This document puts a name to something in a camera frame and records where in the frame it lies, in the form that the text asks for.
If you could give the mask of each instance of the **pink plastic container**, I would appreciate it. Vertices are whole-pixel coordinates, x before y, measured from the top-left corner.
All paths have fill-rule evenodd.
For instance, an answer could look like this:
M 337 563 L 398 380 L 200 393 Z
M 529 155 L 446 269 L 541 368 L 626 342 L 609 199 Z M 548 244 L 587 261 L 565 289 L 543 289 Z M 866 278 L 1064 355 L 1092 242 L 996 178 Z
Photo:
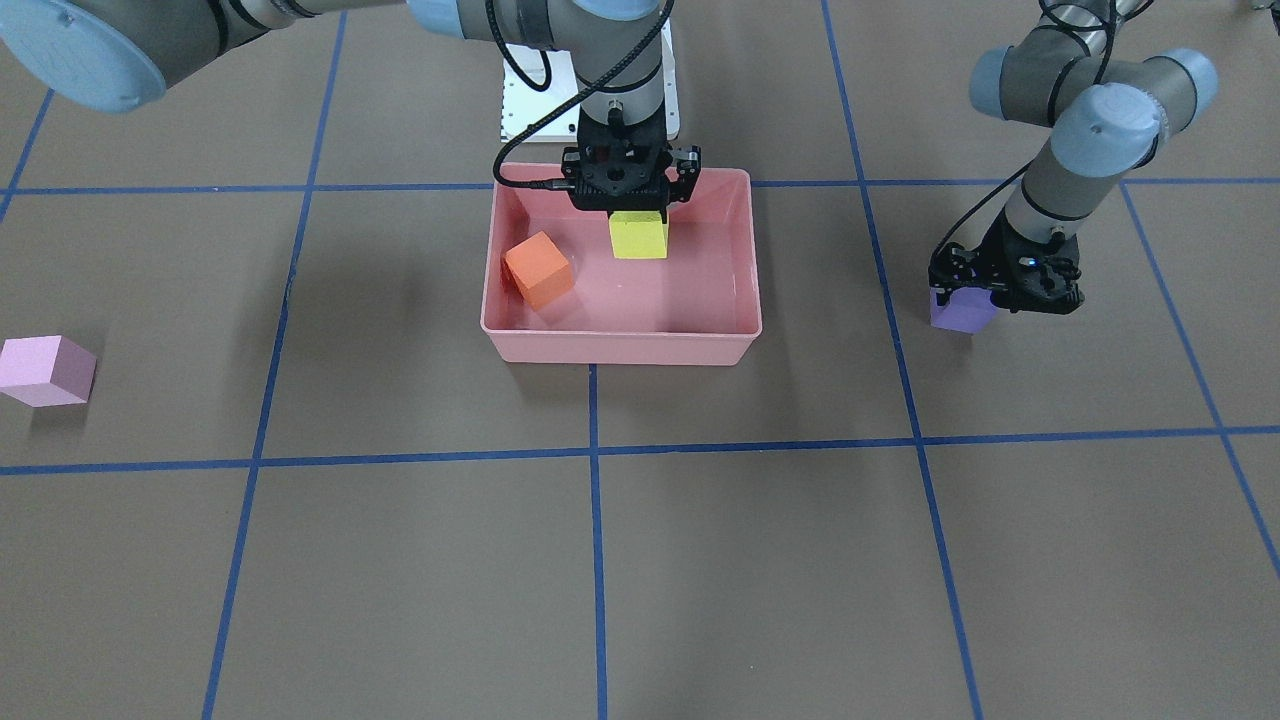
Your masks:
M 559 167 L 508 164 L 512 179 Z M 760 336 L 751 182 L 704 169 L 692 200 L 669 209 L 666 260 L 617 260 L 604 213 L 564 192 L 497 186 L 480 325 L 508 363 L 733 365 Z M 502 254 L 543 231 L 573 264 L 573 290 L 539 311 L 524 302 Z

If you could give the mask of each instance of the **light blue joint cap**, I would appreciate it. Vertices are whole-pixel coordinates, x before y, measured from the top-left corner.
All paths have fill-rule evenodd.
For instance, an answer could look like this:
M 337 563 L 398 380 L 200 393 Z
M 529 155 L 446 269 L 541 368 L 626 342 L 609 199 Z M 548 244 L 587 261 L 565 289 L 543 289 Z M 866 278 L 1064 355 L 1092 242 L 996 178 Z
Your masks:
M 1094 85 L 1057 119 L 1050 146 L 1068 170 L 1111 177 L 1147 156 L 1162 123 L 1164 109 L 1151 95 L 1129 85 Z
M 1005 72 L 1005 56 L 1014 46 L 987 50 L 969 76 L 969 104 L 983 115 L 1007 120 L 1004 104 L 1000 101 L 1000 77 Z
M 573 4 L 607 20 L 639 20 L 658 9 L 660 0 L 573 0 Z
M 413 18 L 429 32 L 466 37 L 462 35 L 462 14 L 458 13 L 458 0 L 408 0 Z
M 132 40 L 64 0 L 0 0 L 0 38 L 45 85 L 93 110 L 128 113 L 169 88 Z
M 1217 68 L 1203 53 L 1188 47 L 1161 53 L 1160 56 L 1178 63 L 1187 70 L 1187 74 L 1192 76 L 1192 85 L 1196 86 L 1196 114 L 1192 115 L 1192 123 L 1194 123 L 1201 113 L 1213 102 L 1213 97 L 1217 97 Z

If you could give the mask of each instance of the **cube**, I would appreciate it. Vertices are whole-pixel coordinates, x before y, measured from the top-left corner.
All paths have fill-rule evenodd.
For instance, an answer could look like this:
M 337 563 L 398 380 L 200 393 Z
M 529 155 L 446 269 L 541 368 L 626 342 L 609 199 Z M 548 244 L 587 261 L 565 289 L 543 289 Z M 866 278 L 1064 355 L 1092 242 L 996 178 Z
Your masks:
M 991 304 L 989 290 L 961 287 L 943 306 L 938 306 L 937 295 L 929 292 L 929 324 L 934 328 L 973 334 L 987 327 L 998 313 L 1000 307 Z
M 520 295 L 534 310 L 573 288 L 573 266 L 545 232 L 512 247 L 502 256 Z
M 32 407 L 88 402 L 97 359 L 63 336 L 6 340 L 0 392 Z
M 609 215 L 609 241 L 618 260 L 663 260 L 671 228 L 658 211 L 620 210 Z

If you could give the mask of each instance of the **white mounting plate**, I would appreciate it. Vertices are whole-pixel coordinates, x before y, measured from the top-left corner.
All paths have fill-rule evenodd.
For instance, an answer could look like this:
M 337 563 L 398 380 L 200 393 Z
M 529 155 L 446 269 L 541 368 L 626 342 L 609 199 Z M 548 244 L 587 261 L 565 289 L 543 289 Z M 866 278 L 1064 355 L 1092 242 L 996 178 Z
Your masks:
M 511 56 L 534 82 L 543 82 L 543 59 L 536 50 L 512 45 Z M 550 53 L 552 87 L 547 92 L 535 92 L 516 77 L 503 63 L 502 85 L 502 140 L 503 142 L 525 132 L 525 128 L 543 119 L 547 113 L 577 95 L 577 79 L 573 76 L 573 60 L 567 51 Z M 671 20 L 662 28 L 662 68 L 667 83 L 667 140 L 680 135 L 680 100 L 676 92 L 676 55 L 671 46 Z M 577 110 L 570 110 L 552 124 L 538 131 L 527 142 L 577 141 Z

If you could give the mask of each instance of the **orange cube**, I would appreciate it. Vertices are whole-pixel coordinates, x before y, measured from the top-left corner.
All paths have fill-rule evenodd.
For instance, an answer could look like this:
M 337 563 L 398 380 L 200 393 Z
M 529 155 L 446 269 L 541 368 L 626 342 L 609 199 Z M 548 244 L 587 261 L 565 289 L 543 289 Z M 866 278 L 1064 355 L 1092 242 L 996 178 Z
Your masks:
M 573 287 L 573 268 L 547 233 L 540 232 L 502 255 L 520 295 L 534 310 Z

